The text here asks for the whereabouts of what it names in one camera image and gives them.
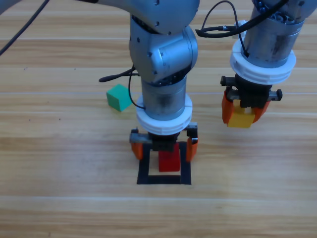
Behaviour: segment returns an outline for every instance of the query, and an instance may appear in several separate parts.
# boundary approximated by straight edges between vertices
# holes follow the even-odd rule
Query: green cube
[[[126,87],[118,84],[107,92],[108,104],[119,112],[132,104],[129,91]]]

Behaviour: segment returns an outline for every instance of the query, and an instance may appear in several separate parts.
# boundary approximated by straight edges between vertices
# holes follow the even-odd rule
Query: wood grain
[[[0,16],[0,47],[41,0]],[[202,0],[198,28],[217,0]],[[233,0],[239,19],[251,1]],[[232,24],[219,6],[210,25]],[[188,77],[200,145],[192,186],[136,185],[128,135],[135,108],[111,109],[99,84],[131,66],[129,14],[51,0],[0,57],[0,238],[316,238],[317,14],[295,46],[297,68],[284,92],[250,129],[221,120],[222,75],[233,75],[232,39],[198,39]],[[133,97],[140,80],[132,82]]]

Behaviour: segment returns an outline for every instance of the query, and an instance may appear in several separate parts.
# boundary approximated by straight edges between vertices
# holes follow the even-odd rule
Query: black square frame
[[[186,161],[186,142],[179,142],[180,175],[149,175],[151,149],[151,144],[143,144],[143,159],[139,162],[137,184],[192,184],[191,165]]]

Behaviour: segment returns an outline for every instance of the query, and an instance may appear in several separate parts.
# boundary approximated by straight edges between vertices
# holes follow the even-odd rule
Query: black cable
[[[212,7],[212,9],[210,9],[210,11],[208,12],[207,16],[205,17],[204,23],[203,23],[203,25],[202,25],[202,29],[204,28],[204,26],[205,26],[205,24],[206,24],[206,22],[207,22],[207,19],[208,19],[209,15],[210,15],[210,13],[211,13],[218,5],[220,5],[220,4],[222,4],[222,3],[228,3],[228,4],[230,4],[230,6],[232,7],[232,10],[233,10],[233,13],[234,13],[234,19],[235,19],[235,21],[236,21],[236,28],[239,27],[239,24],[238,24],[238,16],[237,16],[236,8],[235,8],[234,5],[232,4],[232,2],[230,2],[230,1],[228,1],[228,0],[223,0],[223,1],[218,2],[215,6]],[[248,54],[248,52],[247,52],[247,50],[246,50],[246,48],[245,48],[245,46],[244,46],[241,33],[239,33],[239,39],[240,39],[240,42],[241,42],[241,45],[242,45],[242,49],[243,49],[244,54],[245,54],[246,56],[249,56],[249,54]]]
[[[7,50],[9,47],[19,38],[20,35],[32,24],[35,18],[40,14],[40,12],[44,9],[44,7],[49,3],[50,0],[45,0],[44,3],[40,6],[40,8],[34,13],[34,15],[30,18],[30,20],[22,27],[22,29],[16,33],[16,35],[3,47],[0,51],[0,56]]]
[[[145,110],[145,107],[141,107],[141,106],[137,105],[137,104],[133,101],[133,99],[132,99],[131,89],[130,89],[130,88],[131,88],[132,72],[135,71],[135,67],[132,66],[131,70],[132,70],[132,71],[130,72],[130,75],[129,75],[129,86],[128,86],[128,91],[129,91],[130,100],[131,100],[131,102],[133,103],[133,105],[135,105],[137,108],[141,108],[141,109]]]
[[[234,36],[239,33],[242,33],[244,31],[247,31],[251,29],[252,27],[260,24],[263,22],[265,19],[276,13],[281,7],[283,7],[285,4],[287,4],[289,0],[281,0],[279,1],[276,5],[274,5],[272,8],[267,10],[265,13],[260,14],[259,16],[253,18],[252,20],[248,21],[247,23],[243,24],[242,26],[238,27],[237,29],[226,32],[226,33],[220,33],[220,34],[210,34],[206,33],[204,29],[201,30],[196,30],[196,33],[200,37],[205,37],[205,38],[224,38],[224,37],[229,37],[229,36]]]
[[[99,79],[99,82],[100,83],[105,83],[105,82],[109,82],[109,81],[112,81],[114,79],[117,79],[117,78],[120,78],[120,77],[124,77],[124,76],[129,76],[130,73],[132,73],[135,69],[129,69],[123,73],[120,73],[120,74],[115,74],[115,75],[110,75],[110,76],[106,76],[106,77],[103,77],[101,79]],[[138,73],[133,73],[132,76],[140,76]]]

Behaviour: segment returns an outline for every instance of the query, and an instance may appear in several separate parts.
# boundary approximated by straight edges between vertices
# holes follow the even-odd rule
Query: red block
[[[178,143],[175,144],[173,152],[158,152],[158,170],[160,172],[180,171],[180,152]]]

